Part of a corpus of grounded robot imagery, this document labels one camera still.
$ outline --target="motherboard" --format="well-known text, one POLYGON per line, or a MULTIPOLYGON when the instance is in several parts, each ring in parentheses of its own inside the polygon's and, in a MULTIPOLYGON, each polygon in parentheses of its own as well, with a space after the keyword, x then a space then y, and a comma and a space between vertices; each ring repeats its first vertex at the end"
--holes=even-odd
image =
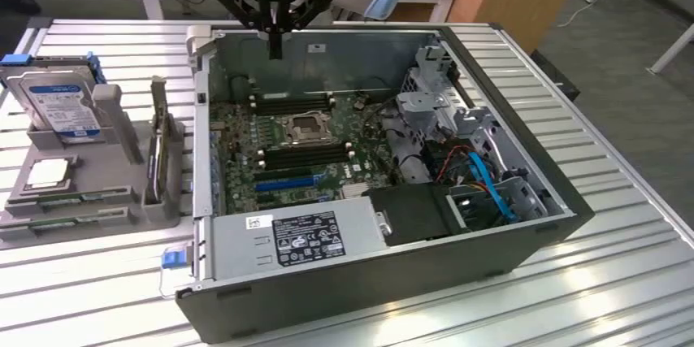
POLYGON ((210 104, 216 213, 359 197, 401 181, 363 93, 210 104))

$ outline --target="slotted metal surface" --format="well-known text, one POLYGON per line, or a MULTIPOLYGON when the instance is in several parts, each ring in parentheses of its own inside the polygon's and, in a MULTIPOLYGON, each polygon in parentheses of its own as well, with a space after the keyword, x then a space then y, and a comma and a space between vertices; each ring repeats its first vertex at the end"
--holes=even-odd
MULTIPOLYGON (((166 76, 170 112, 190 132, 184 24, 145 22, 56 20, 37 53, 98 54, 106 77, 124 88, 133 120, 152 115, 146 79, 153 73, 166 76)), ((694 339, 691 231, 505 34, 484 24, 456 24, 453 31, 595 218, 508 275, 225 345, 687 343, 694 339)), ((460 83, 483 105, 468 80, 460 83)), ((0 109, 0 201, 24 158, 26 125, 7 97, 0 109)), ((189 134, 185 144, 189 153, 189 134)), ((192 159, 186 154, 182 163, 188 190, 192 159)), ((190 208, 185 199, 184 214, 190 208)), ((174 302, 158 296, 158 255, 189 236, 185 218, 168 230, 0 252, 0 345, 202 345, 174 302)))

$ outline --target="hard drive label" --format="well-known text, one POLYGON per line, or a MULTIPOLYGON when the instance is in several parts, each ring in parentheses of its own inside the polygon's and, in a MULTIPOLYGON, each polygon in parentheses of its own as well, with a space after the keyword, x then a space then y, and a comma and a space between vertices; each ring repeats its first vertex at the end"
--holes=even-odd
POLYGON ((66 137, 98 133, 101 126, 93 111, 84 105, 84 91, 77 85, 34 85, 29 91, 54 132, 66 137))
POLYGON ((344 255, 334 213, 325 211, 272 221, 277 263, 286 267, 344 255))

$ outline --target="green circuit board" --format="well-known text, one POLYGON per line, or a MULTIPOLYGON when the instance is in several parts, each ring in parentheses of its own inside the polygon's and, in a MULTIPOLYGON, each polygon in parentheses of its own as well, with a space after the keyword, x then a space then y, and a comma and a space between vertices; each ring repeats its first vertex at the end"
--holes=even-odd
POLYGON ((210 104, 212 147, 221 165, 222 213, 265 210, 310 202, 341 199, 345 184, 365 183, 369 189, 401 180, 392 167, 391 149, 383 134, 364 132, 363 120, 379 104, 354 109, 354 94, 334 96, 329 112, 310 111, 297 115, 254 115, 248 105, 210 104), (253 174, 266 172, 258 165, 260 149, 286 148, 286 118, 320 115, 334 142, 350 143, 349 161, 301 167, 314 176, 314 185, 294 189, 256 191, 253 174))

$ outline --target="floor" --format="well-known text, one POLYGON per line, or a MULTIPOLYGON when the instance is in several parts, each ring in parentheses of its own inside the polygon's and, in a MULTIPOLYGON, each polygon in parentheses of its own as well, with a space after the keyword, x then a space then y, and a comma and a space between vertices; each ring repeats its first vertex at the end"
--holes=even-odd
MULTIPOLYGON (((38 0, 56 18, 142 19, 136 0, 38 0)), ((585 3, 567 0, 561 24, 585 3)), ((212 1, 182 14, 162 3, 166 18, 224 17, 212 1)), ((26 17, 0 10, 0 53, 14 48, 26 17)), ((645 71, 691 21, 651 0, 597 0, 564 28, 552 28, 540 52, 580 90, 575 103, 649 185, 694 227, 694 45, 655 76, 645 71)))

